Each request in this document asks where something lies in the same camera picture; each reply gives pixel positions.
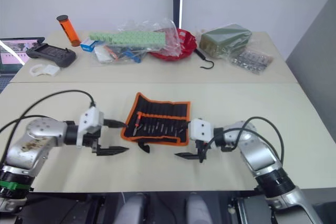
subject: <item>table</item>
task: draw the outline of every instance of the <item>table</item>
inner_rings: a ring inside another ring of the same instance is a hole
[[[88,32],[79,33],[84,40]],[[274,57],[272,64],[258,76],[239,67],[231,66],[224,60],[214,60],[215,67],[208,66],[199,56],[177,61],[165,62],[148,55],[141,64],[100,66],[88,52],[80,47],[71,47],[62,30],[52,33],[46,42],[61,48],[68,47],[77,54],[77,59],[68,68],[63,68],[56,76],[33,77],[29,74],[32,66],[40,63],[53,63],[44,59],[32,59],[22,67],[11,82],[123,82],[123,83],[293,83],[297,82],[279,51],[265,32],[253,33],[250,41],[261,51]]]
[[[191,101],[191,118],[201,117],[215,126],[264,116],[282,133],[284,168],[295,184],[301,188],[336,185],[336,145],[296,83],[10,83],[0,95],[1,112],[6,115],[0,118],[0,125],[17,118],[38,98],[66,89],[90,92],[108,119],[125,120],[137,91],[154,100]],[[44,101],[31,113],[78,122],[88,105],[89,99],[83,95],[64,94]],[[22,123],[14,141],[22,136],[28,121]],[[279,150],[272,128],[253,123]],[[7,130],[2,139],[8,135]],[[55,147],[34,181],[35,191],[250,190],[256,186],[239,151],[210,150],[208,159],[199,164],[174,155],[195,152],[193,143],[185,147],[152,144],[147,154],[135,143],[122,140],[118,129],[103,129],[101,143],[130,149],[116,156],[96,157],[90,148]]]

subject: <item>tool roll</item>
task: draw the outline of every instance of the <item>tool roll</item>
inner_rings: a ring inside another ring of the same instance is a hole
[[[152,101],[137,93],[121,137],[137,142],[149,153],[146,143],[185,146],[188,144],[190,102]]]

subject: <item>red basket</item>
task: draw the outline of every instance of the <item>red basket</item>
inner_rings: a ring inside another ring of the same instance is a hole
[[[178,57],[176,56],[165,56],[157,52],[150,52],[151,55],[166,61],[176,61],[181,60],[189,55],[197,48],[196,38],[186,30],[177,29],[178,37],[180,38],[181,53]]]

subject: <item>green plastic strip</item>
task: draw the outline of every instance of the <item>green plastic strip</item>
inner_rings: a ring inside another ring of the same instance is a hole
[[[16,182],[7,182],[3,180],[0,180],[0,186],[6,187],[9,190],[30,189],[30,185],[23,185]]]

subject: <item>orange bottle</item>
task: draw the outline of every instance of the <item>orange bottle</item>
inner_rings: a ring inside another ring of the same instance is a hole
[[[61,27],[63,28],[64,32],[68,36],[68,39],[70,40],[71,45],[73,47],[78,47],[80,44],[80,40],[68,18],[68,15],[60,15],[56,19],[59,21]]]

